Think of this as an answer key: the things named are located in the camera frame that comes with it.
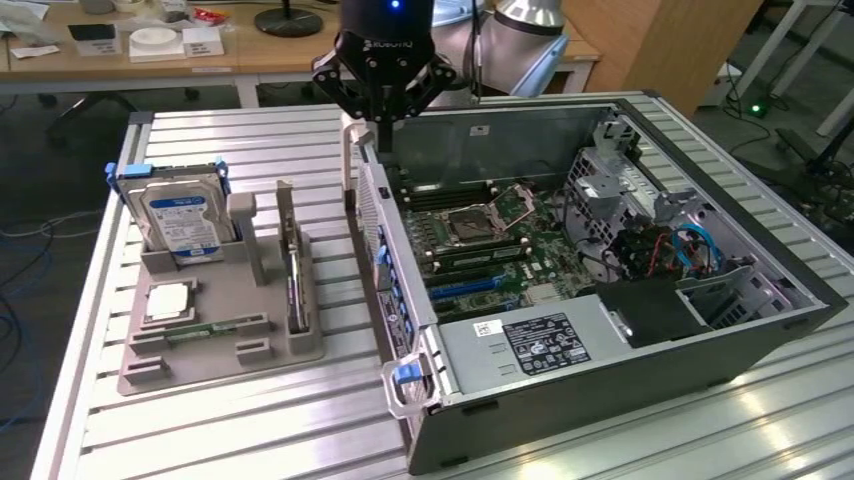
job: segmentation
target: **aluminum extrusion table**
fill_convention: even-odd
[[[709,147],[708,138],[663,101],[631,93],[625,98],[820,277],[852,298],[851,257]],[[276,227],[272,182],[293,179],[296,216],[312,238],[328,355],[313,364],[121,397],[115,371],[141,244],[111,195],[33,479],[408,478],[345,228],[338,115],[329,106],[165,113],[130,125],[122,161],[224,158],[233,189],[258,194],[258,235]],[[664,185],[683,184],[663,159],[649,154],[643,162]],[[848,307],[727,385],[418,478],[848,476],[852,320]]]

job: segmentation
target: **floor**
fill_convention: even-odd
[[[732,54],[732,62],[737,66],[748,64],[765,38],[767,32],[761,31],[743,39]],[[767,80],[773,75],[795,48],[793,42],[783,45],[760,78]],[[827,140],[812,132],[852,85],[854,73],[816,57],[785,96],[789,111],[773,110],[760,123],[768,129],[793,128],[816,148],[821,148]],[[763,85],[757,84],[745,95],[744,102],[760,96],[763,90]],[[127,98],[141,110],[149,111],[237,108],[232,89],[210,87],[200,89],[200,92],[201,98],[196,102],[184,99],[179,89],[135,92],[127,94]],[[266,87],[262,93],[266,105],[305,101],[300,98],[298,86]],[[61,108],[77,99],[77,95],[61,95],[59,105],[45,109],[34,97],[23,96],[0,115],[0,228],[13,230],[6,228],[10,224],[29,221],[29,224],[14,227],[18,229],[14,231],[31,229],[38,220],[102,207],[106,186],[101,172],[103,164],[114,160],[118,153],[126,115],[110,104],[98,105],[66,130],[67,146],[61,150],[50,149],[45,146],[41,132]],[[0,106],[7,105],[10,100],[0,97]],[[716,109],[699,111],[693,121],[725,148],[761,136],[759,128],[731,119]],[[779,166],[791,160],[773,149],[773,139],[748,145],[739,150],[739,155],[768,166]],[[854,160],[854,138],[848,140],[839,159],[845,162]],[[57,226],[55,233],[91,229],[97,220],[97,215],[91,215],[67,221]],[[1,279],[27,262],[45,241],[46,238],[37,235],[0,242]],[[42,264],[30,269],[26,278],[39,280],[9,299],[27,327],[33,348],[21,350],[18,360],[0,376],[0,425],[27,405],[38,392],[33,366],[42,379],[42,392],[23,414],[23,421],[0,431],[0,477],[3,480],[29,476],[93,242],[93,235],[55,239],[50,245],[49,270],[41,278]],[[3,289],[3,293],[9,294],[25,283],[15,282],[7,290]],[[6,358],[9,349],[9,341],[0,343],[0,358]]]

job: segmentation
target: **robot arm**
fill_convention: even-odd
[[[313,81],[346,114],[378,125],[389,151],[393,122],[418,115],[456,73],[436,55],[432,0],[341,0],[334,49],[313,64]],[[356,88],[341,81],[341,65]]]

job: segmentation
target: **blue hard drive label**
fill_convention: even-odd
[[[562,313],[504,325],[504,335],[528,375],[589,361],[589,354]]]
[[[169,251],[179,257],[210,255],[220,248],[213,222],[205,218],[206,199],[201,196],[151,200],[154,221]]]

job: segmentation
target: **paper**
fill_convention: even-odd
[[[43,20],[43,16],[47,14],[47,8],[50,8],[46,5],[41,5],[39,3],[31,3],[31,2],[9,2],[6,0],[0,0],[0,4],[25,7],[33,13],[33,15],[38,17],[38,20]],[[5,26],[5,23],[0,21],[0,32],[10,32],[10,31],[11,30],[9,29],[9,27]]]
[[[21,58],[39,57],[41,55],[55,53],[58,52],[58,48],[54,45],[50,45],[49,47],[37,48],[11,48],[9,51],[11,52],[11,55],[14,55],[14,58],[19,60]]]

